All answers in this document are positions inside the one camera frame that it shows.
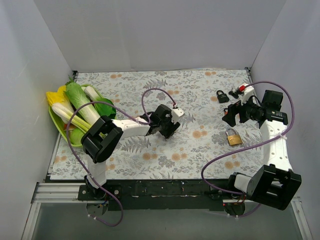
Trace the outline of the black Kaijing padlock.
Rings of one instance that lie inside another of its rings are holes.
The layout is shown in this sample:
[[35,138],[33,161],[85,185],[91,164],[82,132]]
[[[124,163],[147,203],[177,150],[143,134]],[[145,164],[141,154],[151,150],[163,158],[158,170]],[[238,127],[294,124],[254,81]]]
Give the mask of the black Kaijing padlock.
[[218,90],[216,92],[216,95],[217,95],[217,100],[220,104],[227,103],[230,100],[227,94],[224,93],[222,90]]

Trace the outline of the black-headed key bunch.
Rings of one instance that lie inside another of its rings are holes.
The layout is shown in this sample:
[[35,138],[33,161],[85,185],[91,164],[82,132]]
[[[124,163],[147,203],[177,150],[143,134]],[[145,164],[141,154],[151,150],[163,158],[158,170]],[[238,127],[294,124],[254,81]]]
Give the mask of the black-headed key bunch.
[[241,95],[242,92],[239,90],[239,88],[233,88],[231,91],[228,92],[228,94],[233,98],[238,99],[239,95]]

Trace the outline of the large brass padlock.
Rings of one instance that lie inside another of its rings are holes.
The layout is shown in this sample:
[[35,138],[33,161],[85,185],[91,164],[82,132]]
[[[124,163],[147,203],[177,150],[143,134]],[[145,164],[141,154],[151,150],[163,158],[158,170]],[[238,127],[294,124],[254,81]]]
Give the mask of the large brass padlock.
[[237,146],[243,144],[241,136],[234,128],[228,128],[226,131],[227,141],[230,146]]

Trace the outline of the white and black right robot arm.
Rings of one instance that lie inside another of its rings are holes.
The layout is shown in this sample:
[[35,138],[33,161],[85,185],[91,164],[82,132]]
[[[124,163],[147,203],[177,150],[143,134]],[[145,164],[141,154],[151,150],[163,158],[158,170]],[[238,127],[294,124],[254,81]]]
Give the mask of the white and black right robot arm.
[[223,121],[231,127],[236,124],[236,115],[241,123],[257,121],[263,141],[270,142],[263,146],[263,165],[254,176],[238,172],[230,175],[227,195],[237,199],[245,193],[248,200],[285,210],[298,191],[302,178],[294,173],[289,162],[284,134],[288,116],[281,111],[283,94],[266,90],[262,101],[254,102],[254,88],[244,85],[238,87],[234,94],[242,98],[228,106]]

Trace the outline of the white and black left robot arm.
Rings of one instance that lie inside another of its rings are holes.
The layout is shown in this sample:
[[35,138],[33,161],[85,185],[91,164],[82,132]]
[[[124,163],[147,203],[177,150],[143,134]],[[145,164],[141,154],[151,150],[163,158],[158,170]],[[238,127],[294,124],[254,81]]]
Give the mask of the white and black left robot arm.
[[156,133],[168,139],[180,127],[179,120],[184,114],[184,110],[179,107],[171,109],[161,104],[155,111],[146,112],[135,119],[100,117],[81,139],[88,163],[89,173],[85,176],[85,185],[89,194],[95,200],[106,196],[106,160],[113,154],[119,141]]

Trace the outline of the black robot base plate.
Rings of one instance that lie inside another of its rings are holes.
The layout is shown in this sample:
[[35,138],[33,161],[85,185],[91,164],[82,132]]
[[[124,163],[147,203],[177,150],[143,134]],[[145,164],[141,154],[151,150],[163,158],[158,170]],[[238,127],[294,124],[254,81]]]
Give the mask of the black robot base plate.
[[108,180],[108,193],[91,194],[86,184],[79,187],[77,199],[101,202],[103,209],[124,210],[209,210],[244,215],[256,205],[244,197],[223,192],[201,179]]

